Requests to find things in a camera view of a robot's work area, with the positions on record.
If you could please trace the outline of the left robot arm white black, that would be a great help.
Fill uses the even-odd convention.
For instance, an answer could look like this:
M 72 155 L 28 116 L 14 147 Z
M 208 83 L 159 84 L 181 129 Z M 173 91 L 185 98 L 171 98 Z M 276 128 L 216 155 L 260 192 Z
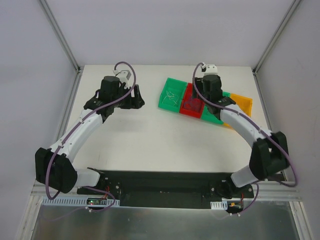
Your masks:
M 115 71 L 105 76 L 100 88 L 89 99 L 72 127 L 49 148 L 39 148 L 35 153 L 35 177 L 47 189 L 68 193 L 72 188 L 88 186 L 99 195 L 105 191 L 102 173 L 91 168 L 75 169 L 73 161 L 91 134 L 99 128 L 116 108 L 140 109 L 144 104 L 139 86 L 129 86 L 131 72 Z

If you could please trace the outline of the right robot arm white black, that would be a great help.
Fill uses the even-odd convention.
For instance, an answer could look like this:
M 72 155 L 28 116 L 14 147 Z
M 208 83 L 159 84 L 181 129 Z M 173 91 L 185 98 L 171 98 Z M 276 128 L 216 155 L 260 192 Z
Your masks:
M 251 147 L 248 165 L 223 180 L 215 189 L 217 195 L 226 199 L 237 197 L 245 186 L 290 166 L 286 136 L 259 127 L 236 101 L 224 96 L 219 75 L 194 77 L 192 87 L 192 95 L 203 100 L 212 115 L 231 126 Z

